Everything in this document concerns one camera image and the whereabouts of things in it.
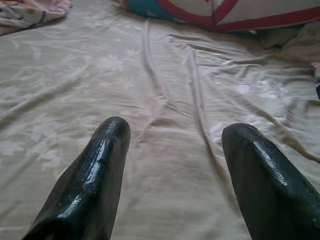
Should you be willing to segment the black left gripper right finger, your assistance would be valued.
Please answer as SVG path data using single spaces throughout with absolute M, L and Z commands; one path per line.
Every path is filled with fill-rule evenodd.
M 317 240 L 320 194 L 279 148 L 252 125 L 222 131 L 236 199 L 254 240 Z

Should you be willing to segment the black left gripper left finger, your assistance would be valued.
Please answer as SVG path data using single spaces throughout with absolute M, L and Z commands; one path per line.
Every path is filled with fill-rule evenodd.
M 25 240 L 109 240 L 131 139 L 128 122 L 107 118 L 59 177 Z

